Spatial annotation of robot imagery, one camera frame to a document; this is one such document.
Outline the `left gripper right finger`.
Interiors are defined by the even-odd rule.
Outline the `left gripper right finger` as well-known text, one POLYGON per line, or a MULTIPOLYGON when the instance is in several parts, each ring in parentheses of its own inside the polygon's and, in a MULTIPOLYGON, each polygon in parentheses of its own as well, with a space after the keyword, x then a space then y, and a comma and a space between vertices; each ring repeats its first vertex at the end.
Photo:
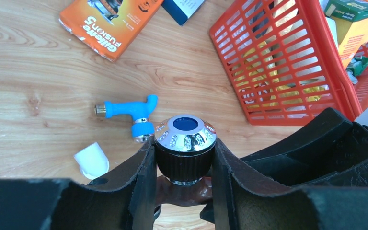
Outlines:
POLYGON ((218 230, 368 230, 368 126, 328 108, 243 158, 218 140, 212 188, 218 230))

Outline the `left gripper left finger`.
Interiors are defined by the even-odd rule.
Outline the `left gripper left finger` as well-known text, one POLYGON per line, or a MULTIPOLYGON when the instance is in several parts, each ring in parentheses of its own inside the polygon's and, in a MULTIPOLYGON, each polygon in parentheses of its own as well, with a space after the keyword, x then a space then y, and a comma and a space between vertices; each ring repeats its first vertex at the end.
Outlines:
POLYGON ((149 139, 87 185, 68 178, 0 179, 0 230, 150 230, 156 162, 149 139))

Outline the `white pipe elbow fitting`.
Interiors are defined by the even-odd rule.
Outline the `white pipe elbow fitting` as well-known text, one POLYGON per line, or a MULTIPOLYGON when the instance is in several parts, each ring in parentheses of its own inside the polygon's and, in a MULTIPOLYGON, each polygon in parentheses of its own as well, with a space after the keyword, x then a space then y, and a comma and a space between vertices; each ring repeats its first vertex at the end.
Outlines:
POLYGON ((73 158, 79 165, 81 174, 90 180, 106 174, 110 169, 109 159, 98 142, 74 154, 73 158))

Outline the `brown water faucet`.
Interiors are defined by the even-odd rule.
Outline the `brown water faucet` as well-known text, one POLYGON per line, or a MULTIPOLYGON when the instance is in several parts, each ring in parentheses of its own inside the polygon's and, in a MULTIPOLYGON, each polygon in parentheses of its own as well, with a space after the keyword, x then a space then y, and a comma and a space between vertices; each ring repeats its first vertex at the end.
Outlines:
POLYGON ((155 158, 162 173, 156 181, 156 206, 190 207, 211 201, 207 173, 217 141, 214 127, 194 115, 176 115, 155 129, 155 158))

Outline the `blue water faucet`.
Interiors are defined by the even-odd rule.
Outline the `blue water faucet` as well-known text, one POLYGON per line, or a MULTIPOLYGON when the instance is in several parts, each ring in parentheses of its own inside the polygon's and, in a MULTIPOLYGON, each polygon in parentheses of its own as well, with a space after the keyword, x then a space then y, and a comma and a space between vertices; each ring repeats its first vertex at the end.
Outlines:
POLYGON ((103 104, 94 106, 94 112, 97 116, 103 116, 109 119, 117 115, 129 115, 132 118, 131 134, 132 138, 138 143, 146 142, 155 133, 155 128, 150 122, 150 115, 157 107, 158 96, 150 94, 146 102, 134 101, 113 103, 105 101, 103 104))

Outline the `green plastic packet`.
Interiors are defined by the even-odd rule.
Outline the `green plastic packet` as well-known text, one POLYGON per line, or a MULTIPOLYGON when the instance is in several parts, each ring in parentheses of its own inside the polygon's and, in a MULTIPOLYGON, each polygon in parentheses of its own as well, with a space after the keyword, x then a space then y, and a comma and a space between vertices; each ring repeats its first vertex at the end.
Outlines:
POLYGON ((361 75, 368 67, 367 56, 355 56, 346 67, 346 73, 353 85, 358 83, 358 76, 361 75))

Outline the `red plastic basket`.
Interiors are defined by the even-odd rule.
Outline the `red plastic basket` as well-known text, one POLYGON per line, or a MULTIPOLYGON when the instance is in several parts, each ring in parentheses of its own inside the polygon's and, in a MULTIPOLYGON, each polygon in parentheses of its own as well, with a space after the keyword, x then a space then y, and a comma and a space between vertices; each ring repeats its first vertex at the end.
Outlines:
MULTIPOLYGON (((252 125, 303 126, 331 107, 368 108, 368 67, 353 84, 317 0, 236 0, 210 38, 252 125)), ((357 55, 368 57, 368 41, 357 55)))

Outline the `orange green sponge box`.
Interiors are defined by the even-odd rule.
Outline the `orange green sponge box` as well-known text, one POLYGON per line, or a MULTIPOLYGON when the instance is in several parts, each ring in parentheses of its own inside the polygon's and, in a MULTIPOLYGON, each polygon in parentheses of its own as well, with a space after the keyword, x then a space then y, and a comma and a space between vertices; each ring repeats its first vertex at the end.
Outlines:
POLYGON ((335 21, 338 53, 346 68, 368 41, 368 0, 329 0, 323 11, 335 21))

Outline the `orange razor box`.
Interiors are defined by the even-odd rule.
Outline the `orange razor box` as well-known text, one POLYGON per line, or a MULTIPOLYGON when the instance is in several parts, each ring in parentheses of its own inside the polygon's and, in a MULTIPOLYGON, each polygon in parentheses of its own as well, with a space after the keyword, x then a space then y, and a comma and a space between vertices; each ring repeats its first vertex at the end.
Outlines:
POLYGON ((161 6, 161 0, 75 0, 59 15, 62 26, 115 62, 161 6))

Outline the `blue white box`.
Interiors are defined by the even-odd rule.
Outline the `blue white box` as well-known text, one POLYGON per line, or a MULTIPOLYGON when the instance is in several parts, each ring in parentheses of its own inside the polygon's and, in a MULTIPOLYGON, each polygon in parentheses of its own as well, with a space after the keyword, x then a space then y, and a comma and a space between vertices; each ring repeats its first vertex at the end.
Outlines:
POLYGON ((161 6, 180 25, 183 26, 205 0, 164 0, 161 6))

